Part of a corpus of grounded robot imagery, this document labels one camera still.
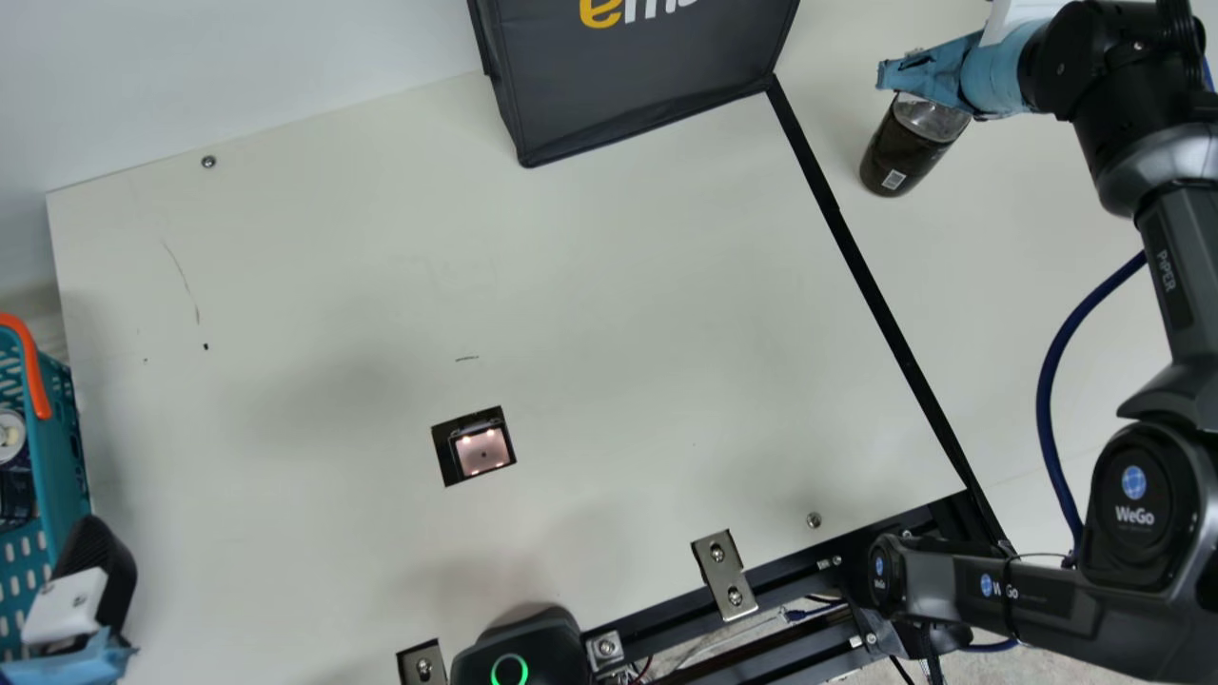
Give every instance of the black storage box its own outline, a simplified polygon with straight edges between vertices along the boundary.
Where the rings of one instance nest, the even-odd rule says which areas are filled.
[[[799,0],[469,0],[533,167],[760,93]]]

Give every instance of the square opening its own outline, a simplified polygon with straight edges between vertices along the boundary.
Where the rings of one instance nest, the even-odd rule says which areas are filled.
[[[446,488],[516,463],[501,407],[432,425],[431,440]]]

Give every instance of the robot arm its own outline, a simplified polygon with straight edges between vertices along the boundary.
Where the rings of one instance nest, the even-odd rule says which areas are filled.
[[[893,619],[967,623],[1136,678],[1218,681],[1218,95],[1203,30],[1188,0],[1088,0],[995,46],[968,39],[965,106],[1074,126],[1101,204],[1141,233],[1173,362],[1121,406],[1134,423],[1096,463],[1077,568],[884,536],[872,598]],[[885,62],[881,83],[934,98],[916,82],[938,50]]]

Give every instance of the white wall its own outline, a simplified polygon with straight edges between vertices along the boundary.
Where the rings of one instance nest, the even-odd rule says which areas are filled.
[[[459,0],[5,0],[0,300],[54,280],[49,190],[475,68]]]

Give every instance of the tabletop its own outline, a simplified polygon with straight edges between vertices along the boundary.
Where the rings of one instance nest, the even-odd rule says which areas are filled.
[[[1047,118],[862,189],[876,62],[984,21],[942,5],[806,2],[778,76],[1004,525],[1058,548],[1037,372],[1139,241]],[[764,96],[523,169],[470,74],[48,204],[136,685],[395,683],[524,602],[588,628],[695,589],[723,528],[758,566],[962,488]],[[1139,277],[1066,357],[1075,490],[1157,317]],[[430,428],[492,406],[518,462],[446,488]]]

